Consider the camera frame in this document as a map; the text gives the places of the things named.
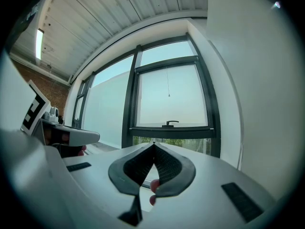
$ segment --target black window frame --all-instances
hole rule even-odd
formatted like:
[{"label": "black window frame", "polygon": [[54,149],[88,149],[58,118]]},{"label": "black window frame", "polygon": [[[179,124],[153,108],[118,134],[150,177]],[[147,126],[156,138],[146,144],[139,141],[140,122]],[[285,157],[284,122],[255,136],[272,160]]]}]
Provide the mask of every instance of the black window frame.
[{"label": "black window frame", "polygon": [[[210,105],[210,100],[205,101],[206,110],[207,110],[207,126],[198,126],[198,127],[140,127],[136,126],[136,112],[138,104],[138,82],[141,74],[157,71],[165,68],[174,68],[185,65],[195,65],[199,73],[200,82],[203,85],[204,79],[202,79],[202,67],[198,60],[197,56],[186,56],[181,58],[174,58],[159,62],[154,62],[147,64],[135,69],[135,82],[132,90],[132,102],[131,106],[131,119],[130,119],[130,132],[134,136],[144,136],[144,137],[155,137],[155,138],[169,138],[169,139],[197,139],[197,138],[211,138],[214,132],[214,125],[212,118],[212,109]],[[208,97],[206,89],[203,88],[204,97]]]},{"label": "black window frame", "polygon": [[[159,47],[176,42],[188,42],[195,56],[186,56],[180,58],[173,58],[164,61],[154,62],[141,66],[142,52],[154,47]],[[218,110],[218,103],[210,73],[207,66],[200,54],[200,51],[194,43],[191,36],[186,33],[183,36],[176,36],[159,41],[151,42],[145,45],[138,45],[135,49],[130,50],[119,57],[109,61],[100,69],[92,72],[82,84],[86,84],[85,90],[81,93],[82,84],[79,89],[77,101],[83,97],[79,121],[74,120],[79,128],[82,128],[83,110],[85,101],[88,95],[89,88],[92,87],[95,76],[106,68],[114,65],[115,63],[133,55],[132,65],[129,73],[126,97],[124,103],[123,120],[122,120],[122,148],[132,146],[133,136],[144,136],[152,138],[170,138],[170,139],[204,139],[211,138],[211,156],[220,157],[221,146],[221,130],[220,130],[220,116]],[[139,75],[149,71],[159,70],[165,67],[177,67],[182,65],[194,64],[197,68],[200,83],[203,88],[205,105],[207,110],[208,126],[197,127],[139,127],[134,125],[135,113],[137,106],[137,83]]]}]

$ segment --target white machine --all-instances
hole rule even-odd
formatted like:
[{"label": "white machine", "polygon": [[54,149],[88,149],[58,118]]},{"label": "white machine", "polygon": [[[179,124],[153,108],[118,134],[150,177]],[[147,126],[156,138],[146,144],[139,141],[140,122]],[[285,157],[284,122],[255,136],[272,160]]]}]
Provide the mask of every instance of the white machine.
[{"label": "white machine", "polygon": [[[48,145],[59,150],[61,157],[77,156],[83,145],[96,143],[100,134],[91,131],[64,126],[58,122],[58,108],[51,107],[50,101],[42,94],[32,80],[28,82],[29,87],[35,92],[35,98],[28,109],[22,122],[23,131],[38,138],[46,145],[45,131],[51,132]],[[66,134],[69,139],[62,140]]]},{"label": "white machine", "polygon": [[[11,126],[0,128],[4,170],[25,208],[48,228],[234,229],[253,225],[275,204],[228,163],[185,148],[146,143],[62,158],[56,148],[18,130],[17,120]],[[153,164],[161,185],[144,215],[139,189]]]}]

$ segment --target fluorescent light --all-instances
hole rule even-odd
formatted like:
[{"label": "fluorescent light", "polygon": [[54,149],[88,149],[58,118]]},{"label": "fluorescent light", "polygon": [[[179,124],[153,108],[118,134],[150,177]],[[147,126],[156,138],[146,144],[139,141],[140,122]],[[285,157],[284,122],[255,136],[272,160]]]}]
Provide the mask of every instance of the fluorescent light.
[{"label": "fluorescent light", "polygon": [[277,8],[280,8],[280,7],[281,7],[281,5],[280,5],[279,2],[275,2],[274,6],[276,6]]},{"label": "fluorescent light", "polygon": [[41,29],[37,30],[36,35],[36,58],[41,59],[41,47],[42,47],[42,38],[43,38],[43,31]]}]

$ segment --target white ceiling panel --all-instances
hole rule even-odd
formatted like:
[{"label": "white ceiling panel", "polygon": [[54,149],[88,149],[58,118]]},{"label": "white ceiling panel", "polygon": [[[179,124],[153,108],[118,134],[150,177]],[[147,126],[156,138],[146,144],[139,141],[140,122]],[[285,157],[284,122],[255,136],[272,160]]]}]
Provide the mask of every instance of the white ceiling panel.
[{"label": "white ceiling panel", "polygon": [[[42,15],[44,30],[41,65],[68,79],[112,36],[157,15],[180,10],[207,11],[207,0],[49,0]],[[33,22],[13,51],[35,62]]]},{"label": "white ceiling panel", "polygon": [[129,0],[78,0],[110,35],[139,21]]}]

